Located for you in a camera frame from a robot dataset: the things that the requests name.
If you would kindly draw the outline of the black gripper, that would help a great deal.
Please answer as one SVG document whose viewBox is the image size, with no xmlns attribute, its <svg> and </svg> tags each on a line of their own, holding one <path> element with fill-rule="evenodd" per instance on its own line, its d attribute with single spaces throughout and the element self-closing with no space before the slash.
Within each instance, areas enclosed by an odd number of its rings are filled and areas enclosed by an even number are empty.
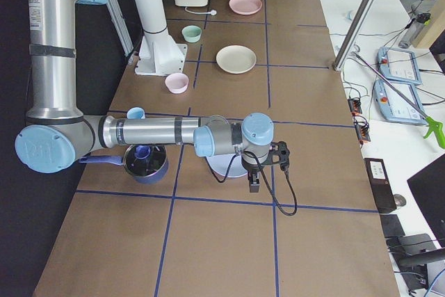
<svg viewBox="0 0 445 297">
<path fill-rule="evenodd" d="M 248 172 L 249 192 L 258 193 L 260 187 L 260 181 L 258 173 L 261 170 L 261 166 L 256 161 L 253 163 L 248 162 L 244 158 L 241 159 L 242 166 Z"/>
</svg>

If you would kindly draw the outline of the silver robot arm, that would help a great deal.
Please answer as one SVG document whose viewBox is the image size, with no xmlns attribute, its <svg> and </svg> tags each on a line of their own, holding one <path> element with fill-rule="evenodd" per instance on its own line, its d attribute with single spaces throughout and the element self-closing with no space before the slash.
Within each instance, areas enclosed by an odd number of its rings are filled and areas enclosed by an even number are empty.
<svg viewBox="0 0 445 297">
<path fill-rule="evenodd" d="M 273 122 L 251 113 L 242 122 L 209 118 L 114 118 L 85 115 L 76 105 L 75 5 L 107 0 L 29 0 L 33 106 L 27 126 L 15 139 L 22 163 L 41 173 L 54 173 L 74 162 L 98 162 L 95 151 L 117 145 L 122 156 L 103 161 L 123 166 L 139 182 L 153 184 L 166 174 L 167 145 L 192 145 L 200 157 L 240 157 L 250 191 L 265 180 L 277 146 Z"/>
</svg>

